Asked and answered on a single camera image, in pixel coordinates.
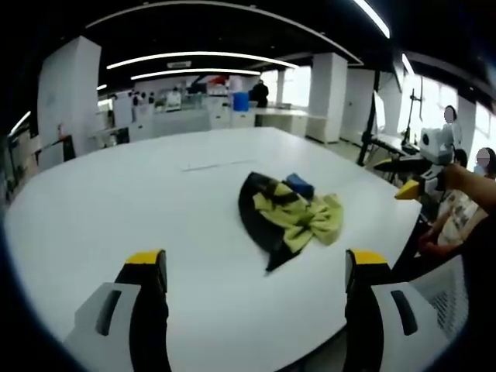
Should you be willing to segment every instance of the round table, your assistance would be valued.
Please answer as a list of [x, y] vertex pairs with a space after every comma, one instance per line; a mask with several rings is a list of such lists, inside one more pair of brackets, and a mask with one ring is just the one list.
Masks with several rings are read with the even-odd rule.
[[[251, 171], [296, 172], [344, 207], [340, 238], [313, 239], [266, 274], [267, 255], [239, 218]], [[323, 146], [272, 128], [224, 129], [99, 150], [35, 176], [5, 217], [26, 294], [63, 340], [74, 312], [127, 257], [167, 251], [172, 370], [271, 372], [344, 325], [345, 252], [394, 263], [418, 217], [416, 201]]]

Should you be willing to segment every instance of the yellow cloth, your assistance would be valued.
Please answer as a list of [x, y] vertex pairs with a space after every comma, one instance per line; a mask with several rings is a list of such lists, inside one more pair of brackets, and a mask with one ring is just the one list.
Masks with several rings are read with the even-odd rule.
[[[286, 184], [279, 183], [274, 195], [294, 193]], [[335, 194], [323, 198], [314, 196], [312, 202], [298, 196], [297, 201], [276, 205], [260, 192], [253, 196], [255, 209], [284, 229], [284, 242], [296, 253], [315, 235], [325, 245], [334, 243], [343, 224], [343, 207]]]

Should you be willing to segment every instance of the blue container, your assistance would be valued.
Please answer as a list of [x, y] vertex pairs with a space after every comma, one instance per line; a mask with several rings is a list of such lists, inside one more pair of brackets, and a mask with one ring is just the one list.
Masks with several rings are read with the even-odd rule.
[[232, 109], [234, 111], [248, 111], [250, 109], [250, 95], [244, 91], [232, 93]]

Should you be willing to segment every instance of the white pillar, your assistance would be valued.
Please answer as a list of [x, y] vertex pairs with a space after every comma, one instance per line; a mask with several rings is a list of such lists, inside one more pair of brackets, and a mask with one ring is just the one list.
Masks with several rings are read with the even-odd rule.
[[339, 141], [347, 73], [348, 62], [335, 53], [316, 54], [313, 57], [308, 136], [324, 143]]
[[57, 128], [72, 135], [77, 156], [88, 152], [98, 120], [98, 65], [102, 48], [80, 36], [43, 62], [38, 85], [38, 130], [42, 146], [58, 140]]
[[276, 105], [279, 105], [282, 102], [282, 95], [284, 92], [284, 76], [286, 75], [286, 70], [279, 70], [277, 72], [277, 96], [276, 96]]

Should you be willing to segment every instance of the window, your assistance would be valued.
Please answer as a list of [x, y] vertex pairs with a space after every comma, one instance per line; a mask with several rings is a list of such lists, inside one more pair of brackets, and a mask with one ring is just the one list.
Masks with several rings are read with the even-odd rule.
[[[421, 98], [422, 95], [422, 105], [420, 101], [414, 101], [412, 105], [412, 100], [410, 99], [412, 91], [414, 91], [414, 96], [417, 98]], [[452, 105], [456, 110], [458, 109], [458, 93], [456, 89], [426, 77], [407, 75], [401, 97], [398, 132], [402, 133], [406, 130], [410, 108], [412, 107], [410, 140], [413, 143], [418, 142], [422, 128], [443, 127], [445, 124], [444, 109], [448, 105]]]
[[309, 66], [288, 68], [284, 74], [282, 102], [308, 107], [312, 69]]
[[472, 150], [468, 160], [467, 169], [473, 170], [475, 158], [479, 150], [483, 147], [496, 147], [496, 116], [480, 103], [475, 106], [475, 131], [472, 140]]
[[265, 71], [261, 74], [260, 78], [264, 84], [269, 88], [269, 95], [267, 100], [274, 104], [277, 98], [277, 70]]

